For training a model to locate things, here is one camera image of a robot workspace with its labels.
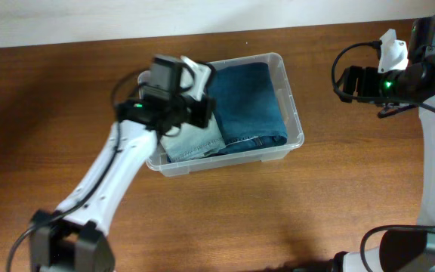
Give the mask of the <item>clear plastic storage container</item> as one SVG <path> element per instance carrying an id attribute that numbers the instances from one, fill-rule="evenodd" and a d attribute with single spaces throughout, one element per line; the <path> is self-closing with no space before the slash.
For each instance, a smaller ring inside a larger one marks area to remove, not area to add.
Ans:
<path id="1" fill-rule="evenodd" d="M 212 61 L 211 65 L 217 70 L 239 64 L 266 63 L 269 66 L 270 80 L 273 83 L 273 90 L 279 111 L 284 122 L 288 139 L 280 147 L 269 147 L 256 151 L 245 151 L 243 153 L 216 156 L 212 158 L 195 159 L 189 162 L 169 162 L 165 151 L 158 147 L 153 155 L 147 160 L 149 169 L 160 172 L 165 177 L 187 175 L 190 172 L 197 172 L 211 168 L 220 168 L 230 165 L 238 165 L 248 162 L 271 161 L 284 158 L 290 151 L 299 148 L 304 143 L 304 132 L 301 127 L 298 111 L 292 95 L 288 76 L 285 71 L 283 58 L 275 53 L 258 54 L 248 57 L 239 57 L 228 60 Z"/>

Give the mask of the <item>dark blue jeans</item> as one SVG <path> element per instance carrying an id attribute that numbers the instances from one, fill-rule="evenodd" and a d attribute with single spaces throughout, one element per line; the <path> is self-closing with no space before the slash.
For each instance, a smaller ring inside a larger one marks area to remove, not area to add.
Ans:
<path id="1" fill-rule="evenodd" d="M 266 63 L 248 63 L 218 70 L 208 87 L 216 100 L 216 118 L 228 155 L 269 147 L 288 140 L 285 123 Z"/>

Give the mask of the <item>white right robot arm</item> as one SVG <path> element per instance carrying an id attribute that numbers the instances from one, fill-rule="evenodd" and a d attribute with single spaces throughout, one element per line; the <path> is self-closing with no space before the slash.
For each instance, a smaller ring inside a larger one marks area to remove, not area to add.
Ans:
<path id="1" fill-rule="evenodd" d="M 424 185 L 414 225 L 375 228 L 378 246 L 340 252 L 330 271 L 435 271 L 435 15 L 417 19 L 408 42 L 393 30 L 369 43 L 377 51 L 377 67 L 349 66 L 332 76 L 334 93 L 345 103 L 357 101 L 380 107 L 379 118 L 418 110 L 424 137 Z"/>

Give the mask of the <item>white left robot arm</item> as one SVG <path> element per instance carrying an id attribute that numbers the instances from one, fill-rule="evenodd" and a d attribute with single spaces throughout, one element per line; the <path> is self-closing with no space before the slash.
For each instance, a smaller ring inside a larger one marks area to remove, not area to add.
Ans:
<path id="1" fill-rule="evenodd" d="M 133 85 L 123 101 L 118 91 L 138 74 L 119 80 L 110 97 L 115 121 L 100 154 L 55 211 L 38 210 L 22 235 L 32 271 L 115 270 L 107 239 L 114 214 L 161 137 L 184 123 L 208 125 L 215 102 L 205 91 L 213 73 L 209 63 L 156 55 L 149 79 Z"/>

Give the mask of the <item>light blue jeans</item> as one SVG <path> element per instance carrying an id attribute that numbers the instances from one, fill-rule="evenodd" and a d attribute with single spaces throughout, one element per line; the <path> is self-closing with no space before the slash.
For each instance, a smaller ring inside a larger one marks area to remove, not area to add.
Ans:
<path id="1" fill-rule="evenodd" d="M 214 115 L 211 115 L 206 128 L 187 123 L 180 128 L 173 127 L 168 136 L 162 136 L 160 144 L 170 162 L 200 159 L 215 154 L 226 146 Z"/>

